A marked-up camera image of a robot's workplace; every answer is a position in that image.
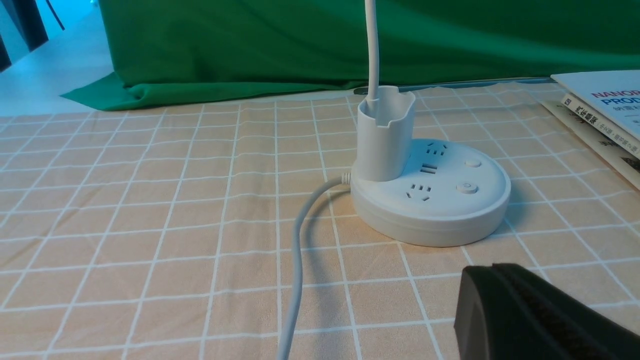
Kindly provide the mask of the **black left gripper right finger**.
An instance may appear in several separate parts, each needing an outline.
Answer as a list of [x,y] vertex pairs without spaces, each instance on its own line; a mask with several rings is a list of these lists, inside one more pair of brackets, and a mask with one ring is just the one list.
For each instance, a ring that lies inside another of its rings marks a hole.
[[637,360],[639,335],[514,263],[493,264],[569,360]]

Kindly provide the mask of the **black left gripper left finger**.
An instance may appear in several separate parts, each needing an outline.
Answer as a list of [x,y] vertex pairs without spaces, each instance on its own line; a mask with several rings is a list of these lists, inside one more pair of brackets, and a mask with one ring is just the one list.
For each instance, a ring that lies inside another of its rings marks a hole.
[[496,267],[462,270],[454,321],[462,360],[558,360],[560,347]]

